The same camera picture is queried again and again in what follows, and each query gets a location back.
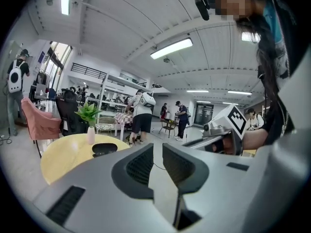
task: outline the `white t-shirt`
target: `white t-shirt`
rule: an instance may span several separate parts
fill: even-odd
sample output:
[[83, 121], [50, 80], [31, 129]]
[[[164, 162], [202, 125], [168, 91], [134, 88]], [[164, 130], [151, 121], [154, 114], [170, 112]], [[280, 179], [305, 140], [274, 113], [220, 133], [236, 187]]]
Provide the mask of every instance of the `white t-shirt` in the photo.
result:
[[257, 127], [262, 127], [264, 125], [264, 121], [261, 115], [256, 114], [255, 118], [252, 119], [250, 118], [247, 123], [246, 123], [246, 128], [257, 128]]
[[140, 114], [152, 114], [151, 109], [140, 104], [140, 98], [142, 95], [135, 95], [130, 100], [130, 103], [133, 103], [134, 113], [133, 116], [137, 116]]

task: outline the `potted plant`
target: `potted plant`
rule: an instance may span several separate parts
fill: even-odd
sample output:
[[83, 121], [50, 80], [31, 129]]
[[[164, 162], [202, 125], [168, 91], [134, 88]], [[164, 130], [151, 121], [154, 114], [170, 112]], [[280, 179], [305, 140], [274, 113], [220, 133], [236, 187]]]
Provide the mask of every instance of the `potted plant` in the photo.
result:
[[82, 120], [88, 122], [87, 142], [89, 144], [94, 144], [95, 142], [95, 116], [99, 112], [100, 110], [94, 107], [94, 104], [88, 105], [87, 102], [84, 104], [83, 107], [79, 107], [78, 111], [75, 112], [81, 117]]

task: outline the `pink armchair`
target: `pink armchair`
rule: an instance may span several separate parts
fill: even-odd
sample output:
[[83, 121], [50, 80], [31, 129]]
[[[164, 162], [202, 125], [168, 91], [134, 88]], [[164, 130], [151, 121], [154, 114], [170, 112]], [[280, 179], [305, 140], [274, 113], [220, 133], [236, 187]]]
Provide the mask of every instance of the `pink armchair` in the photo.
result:
[[41, 158], [37, 140], [59, 138], [60, 118], [53, 118], [51, 112], [43, 112], [35, 107], [29, 98], [21, 101], [21, 107], [27, 119], [30, 138], [36, 143]]

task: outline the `white vase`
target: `white vase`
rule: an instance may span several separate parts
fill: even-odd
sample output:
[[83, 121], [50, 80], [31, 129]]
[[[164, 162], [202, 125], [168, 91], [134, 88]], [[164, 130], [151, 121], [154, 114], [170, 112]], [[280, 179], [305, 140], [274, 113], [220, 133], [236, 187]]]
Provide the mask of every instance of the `white vase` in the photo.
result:
[[94, 127], [89, 127], [87, 129], [87, 142], [89, 144], [95, 143], [95, 129], [94, 129]]

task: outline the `black shorts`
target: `black shorts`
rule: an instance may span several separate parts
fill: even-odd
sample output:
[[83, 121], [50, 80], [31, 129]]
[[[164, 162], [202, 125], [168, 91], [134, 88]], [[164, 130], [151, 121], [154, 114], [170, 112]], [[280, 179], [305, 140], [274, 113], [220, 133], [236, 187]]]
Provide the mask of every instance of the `black shorts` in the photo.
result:
[[144, 131], [147, 133], [150, 133], [151, 128], [151, 120], [152, 115], [151, 114], [139, 114], [133, 118], [133, 126], [132, 126], [132, 132], [135, 134], [138, 134], [139, 131]]

